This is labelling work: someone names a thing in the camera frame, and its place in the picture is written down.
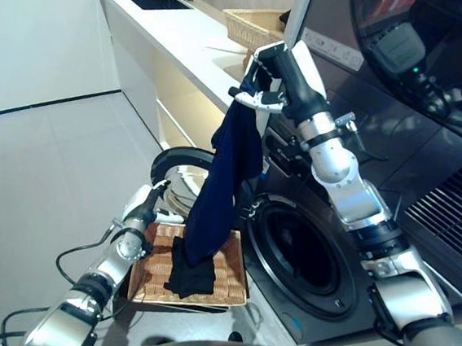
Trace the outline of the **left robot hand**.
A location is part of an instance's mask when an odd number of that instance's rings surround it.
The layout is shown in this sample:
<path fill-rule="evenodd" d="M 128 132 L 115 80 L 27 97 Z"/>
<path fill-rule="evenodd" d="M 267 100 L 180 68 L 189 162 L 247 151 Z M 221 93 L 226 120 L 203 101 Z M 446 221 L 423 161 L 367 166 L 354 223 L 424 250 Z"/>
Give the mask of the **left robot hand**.
<path fill-rule="evenodd" d="M 182 216 L 156 207 L 159 197 L 165 192 L 169 184 L 169 180 L 160 180 L 153 186 L 144 184 L 139 187 L 125 204 L 121 220 L 135 218 L 144 219 L 147 223 L 182 224 L 184 222 Z"/>

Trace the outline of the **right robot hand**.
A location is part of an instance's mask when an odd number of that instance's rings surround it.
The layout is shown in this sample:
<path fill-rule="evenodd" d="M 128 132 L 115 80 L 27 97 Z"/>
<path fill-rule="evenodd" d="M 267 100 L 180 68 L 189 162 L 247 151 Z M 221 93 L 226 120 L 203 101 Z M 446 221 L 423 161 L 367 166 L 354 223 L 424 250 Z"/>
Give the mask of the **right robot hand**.
<path fill-rule="evenodd" d="M 240 87 L 231 87 L 228 94 L 243 106 L 282 113 L 297 124 L 330 110 L 326 96 L 312 88 L 285 42 L 257 48 Z"/>

